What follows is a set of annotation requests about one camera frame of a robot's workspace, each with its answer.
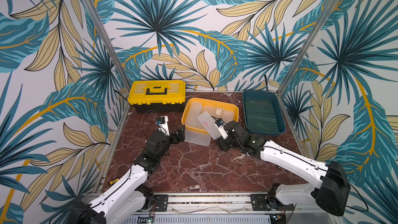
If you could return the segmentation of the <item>yellow plastic tray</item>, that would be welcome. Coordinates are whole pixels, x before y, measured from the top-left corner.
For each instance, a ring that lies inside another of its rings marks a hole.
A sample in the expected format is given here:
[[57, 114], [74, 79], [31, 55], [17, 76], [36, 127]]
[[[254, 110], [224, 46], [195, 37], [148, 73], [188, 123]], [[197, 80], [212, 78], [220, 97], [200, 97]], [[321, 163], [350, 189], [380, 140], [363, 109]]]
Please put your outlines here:
[[193, 97], [187, 101], [181, 118], [181, 123], [185, 125], [186, 129], [189, 131], [208, 135], [206, 129], [199, 125], [198, 116], [205, 112], [205, 108], [209, 107], [213, 107], [213, 112], [209, 114], [214, 117], [223, 117], [225, 115], [224, 112], [227, 111], [228, 115], [225, 122], [229, 122], [231, 120], [238, 121], [239, 110], [236, 105], [227, 102]]

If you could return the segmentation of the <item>clear ribbed pencil case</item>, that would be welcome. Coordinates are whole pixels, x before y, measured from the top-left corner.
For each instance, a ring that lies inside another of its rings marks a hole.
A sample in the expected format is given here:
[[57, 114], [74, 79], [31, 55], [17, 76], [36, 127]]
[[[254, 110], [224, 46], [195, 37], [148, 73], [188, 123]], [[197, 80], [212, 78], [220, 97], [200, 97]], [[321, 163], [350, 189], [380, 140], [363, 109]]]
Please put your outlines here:
[[211, 142], [211, 136], [208, 134], [198, 133], [190, 130], [185, 130], [185, 142], [196, 144], [200, 146], [209, 146]]

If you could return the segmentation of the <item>teal plastic tray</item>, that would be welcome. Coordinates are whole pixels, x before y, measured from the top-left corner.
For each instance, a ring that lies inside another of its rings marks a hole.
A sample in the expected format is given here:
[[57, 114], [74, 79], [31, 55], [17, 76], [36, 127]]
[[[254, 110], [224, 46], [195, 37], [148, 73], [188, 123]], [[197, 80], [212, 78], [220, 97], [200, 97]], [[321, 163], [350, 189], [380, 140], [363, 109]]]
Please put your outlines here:
[[286, 132], [284, 114], [278, 97], [269, 91], [243, 92], [245, 126], [249, 133], [279, 136]]

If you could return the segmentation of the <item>clear pencil case pink inside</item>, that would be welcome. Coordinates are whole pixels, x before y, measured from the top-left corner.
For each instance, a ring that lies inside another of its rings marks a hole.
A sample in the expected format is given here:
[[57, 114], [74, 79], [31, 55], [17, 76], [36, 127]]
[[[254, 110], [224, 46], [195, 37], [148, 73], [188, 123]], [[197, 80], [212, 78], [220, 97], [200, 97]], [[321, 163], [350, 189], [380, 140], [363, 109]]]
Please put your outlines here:
[[208, 112], [204, 112], [199, 115], [198, 122], [204, 127], [213, 140], [217, 140], [222, 137], [222, 134], [216, 125], [216, 120]]

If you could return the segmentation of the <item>yellow black toolbox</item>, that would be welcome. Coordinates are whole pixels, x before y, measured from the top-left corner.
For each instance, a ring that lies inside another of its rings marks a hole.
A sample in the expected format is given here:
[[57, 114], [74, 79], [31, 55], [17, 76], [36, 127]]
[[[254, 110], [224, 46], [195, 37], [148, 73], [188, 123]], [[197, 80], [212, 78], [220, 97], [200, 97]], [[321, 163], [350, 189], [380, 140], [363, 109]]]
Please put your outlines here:
[[132, 84], [127, 98], [138, 113], [183, 112], [186, 83], [182, 80], [141, 80]]

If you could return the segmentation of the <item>clear pencil case labelled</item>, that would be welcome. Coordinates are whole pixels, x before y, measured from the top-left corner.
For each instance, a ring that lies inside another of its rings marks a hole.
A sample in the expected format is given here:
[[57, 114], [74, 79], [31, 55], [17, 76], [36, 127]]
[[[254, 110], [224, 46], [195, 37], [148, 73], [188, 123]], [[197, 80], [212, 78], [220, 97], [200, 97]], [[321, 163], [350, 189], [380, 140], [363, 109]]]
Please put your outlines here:
[[215, 116], [216, 118], [222, 118], [223, 112], [224, 112], [224, 109], [219, 108], [219, 107], [216, 107], [216, 108], [215, 108], [215, 111], [214, 111], [214, 116]]

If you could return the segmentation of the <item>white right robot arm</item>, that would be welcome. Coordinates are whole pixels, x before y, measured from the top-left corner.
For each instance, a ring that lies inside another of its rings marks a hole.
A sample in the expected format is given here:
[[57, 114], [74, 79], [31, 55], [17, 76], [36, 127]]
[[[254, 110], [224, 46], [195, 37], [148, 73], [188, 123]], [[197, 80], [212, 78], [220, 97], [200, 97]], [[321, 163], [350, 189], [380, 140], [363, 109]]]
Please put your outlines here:
[[282, 209], [291, 204], [317, 204], [325, 212], [343, 216], [351, 190], [343, 167], [337, 162], [320, 162], [290, 151], [258, 134], [249, 134], [243, 126], [218, 119], [216, 144], [222, 151], [238, 149], [248, 157], [273, 163], [306, 181], [301, 185], [276, 183], [263, 201], [265, 209]]

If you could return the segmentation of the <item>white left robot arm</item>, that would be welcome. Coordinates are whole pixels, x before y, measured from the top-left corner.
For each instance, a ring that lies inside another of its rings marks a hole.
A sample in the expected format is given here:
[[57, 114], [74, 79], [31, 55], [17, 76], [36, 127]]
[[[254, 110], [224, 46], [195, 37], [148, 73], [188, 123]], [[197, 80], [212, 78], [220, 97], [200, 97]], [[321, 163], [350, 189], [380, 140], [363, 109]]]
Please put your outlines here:
[[120, 224], [142, 209], [154, 208], [153, 191], [144, 183], [155, 173], [172, 144], [185, 140], [185, 126], [176, 133], [156, 130], [128, 171], [102, 195], [85, 204], [79, 202], [68, 213], [68, 224]]

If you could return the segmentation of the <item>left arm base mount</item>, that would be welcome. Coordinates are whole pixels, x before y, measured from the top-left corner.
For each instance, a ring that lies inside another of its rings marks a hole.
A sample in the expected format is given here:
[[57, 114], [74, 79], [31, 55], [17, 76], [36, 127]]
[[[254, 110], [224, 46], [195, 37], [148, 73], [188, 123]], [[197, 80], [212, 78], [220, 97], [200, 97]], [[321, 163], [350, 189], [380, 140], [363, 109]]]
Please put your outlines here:
[[155, 211], [155, 212], [166, 212], [168, 203], [169, 203], [169, 196], [168, 195], [153, 195], [148, 199], [148, 211]]

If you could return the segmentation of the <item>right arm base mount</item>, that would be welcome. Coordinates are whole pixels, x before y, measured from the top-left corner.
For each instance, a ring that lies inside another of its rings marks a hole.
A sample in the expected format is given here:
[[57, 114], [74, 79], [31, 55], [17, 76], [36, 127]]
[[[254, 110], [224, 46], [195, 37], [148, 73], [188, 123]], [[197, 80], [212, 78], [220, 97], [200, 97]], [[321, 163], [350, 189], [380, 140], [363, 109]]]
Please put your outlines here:
[[250, 202], [253, 211], [292, 211], [293, 204], [284, 205], [274, 195], [251, 194]]

